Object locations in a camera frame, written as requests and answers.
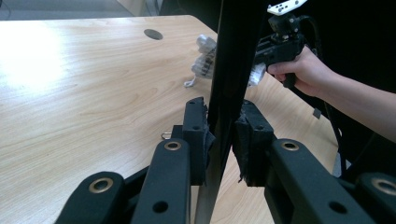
black vertical pole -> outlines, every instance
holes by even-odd
[[[269,0],[223,0],[208,124],[216,136],[206,186],[200,187],[195,223],[209,223],[232,145]]]

human hand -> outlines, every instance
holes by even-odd
[[[294,73],[294,86],[310,96],[318,96],[321,91],[325,91],[327,83],[335,74],[308,47],[304,47],[301,54],[291,62],[271,64],[268,73],[279,81],[285,81],[287,73]]]

forearm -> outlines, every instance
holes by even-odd
[[[317,97],[396,142],[396,94],[335,75]]]

light wood tabletop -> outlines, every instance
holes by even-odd
[[[186,102],[208,104],[211,80],[183,86],[197,37],[217,37],[194,17],[1,21],[0,33],[0,223],[53,223],[83,179],[148,166]],[[277,137],[302,142],[332,170],[336,140],[314,108],[269,75],[246,99]],[[230,153],[212,223],[273,222],[263,188],[238,180]]]

human arm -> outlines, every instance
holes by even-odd
[[[357,122],[396,142],[396,94],[343,77],[305,47],[292,62],[276,63],[268,72],[279,81],[296,75],[295,87],[329,103]]]

